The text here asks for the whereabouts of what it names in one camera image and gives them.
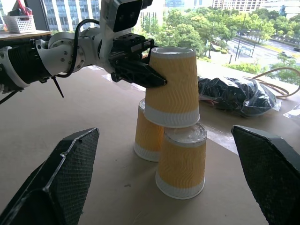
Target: paper cup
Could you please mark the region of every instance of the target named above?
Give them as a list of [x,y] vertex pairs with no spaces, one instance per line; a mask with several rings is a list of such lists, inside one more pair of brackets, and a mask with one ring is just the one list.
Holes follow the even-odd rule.
[[189,199],[204,187],[206,130],[197,123],[187,128],[166,128],[156,172],[156,184],[167,196]]
[[153,48],[149,65],[168,83],[146,89],[145,117],[168,128],[196,124],[200,115],[195,51],[179,47]]
[[139,157],[158,162],[164,128],[148,121],[144,116],[144,109],[145,99],[139,103],[134,150]]

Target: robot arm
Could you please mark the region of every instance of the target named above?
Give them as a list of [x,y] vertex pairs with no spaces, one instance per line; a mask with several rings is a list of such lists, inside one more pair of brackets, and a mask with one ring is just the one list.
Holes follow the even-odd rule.
[[[150,55],[142,59],[143,51],[155,47],[154,40],[130,33],[140,10],[151,4],[152,0],[102,0],[100,21],[83,20],[75,33],[60,32],[47,42],[32,39],[0,48],[0,91],[15,93],[32,82],[56,81],[55,77],[66,78],[89,65],[104,68],[115,82],[124,79],[146,88],[166,85],[165,78],[148,65]],[[85,23],[100,27],[80,32]]]

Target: yellow paper cup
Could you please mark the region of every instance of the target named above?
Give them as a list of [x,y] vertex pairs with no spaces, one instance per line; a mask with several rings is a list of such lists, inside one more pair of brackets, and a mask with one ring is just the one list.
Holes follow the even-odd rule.
[[197,123],[186,128],[165,128],[156,184],[167,196],[189,199],[204,188],[207,133]]
[[134,150],[139,157],[158,162],[164,128],[148,121],[144,116],[144,109],[145,99],[139,103]]
[[168,128],[185,128],[200,118],[196,53],[180,47],[156,47],[149,65],[164,76],[166,86],[146,89],[145,117]]

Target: white basket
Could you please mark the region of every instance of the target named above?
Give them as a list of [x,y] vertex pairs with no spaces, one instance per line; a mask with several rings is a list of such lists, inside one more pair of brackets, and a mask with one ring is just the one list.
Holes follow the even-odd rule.
[[3,19],[7,25],[8,31],[12,33],[27,33],[36,31],[36,26],[34,24],[32,15],[5,15],[3,16]]

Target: black cable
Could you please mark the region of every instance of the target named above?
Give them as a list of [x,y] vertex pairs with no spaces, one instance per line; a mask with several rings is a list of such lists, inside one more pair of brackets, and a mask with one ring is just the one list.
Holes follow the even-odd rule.
[[7,95],[5,98],[0,100],[0,105],[4,102],[6,102],[7,100],[9,100],[12,96],[14,96],[16,93],[18,93],[18,90],[15,90],[13,92],[11,92],[9,95]]
[[67,72],[67,74],[65,74],[65,75],[58,74],[58,75],[56,75],[57,77],[66,78],[66,77],[69,77],[69,76],[73,73],[73,70],[74,70],[75,64],[76,64],[76,58],[77,58],[77,48],[79,47],[79,46],[78,46],[79,32],[80,32],[80,28],[81,28],[85,23],[96,23],[96,24],[100,25],[100,22],[99,22],[98,20],[93,20],[93,19],[85,19],[85,20],[82,20],[82,21],[77,25],[76,30],[75,30],[75,36],[74,36],[74,48],[73,48],[73,57],[72,57],[71,68],[69,69],[69,71]]

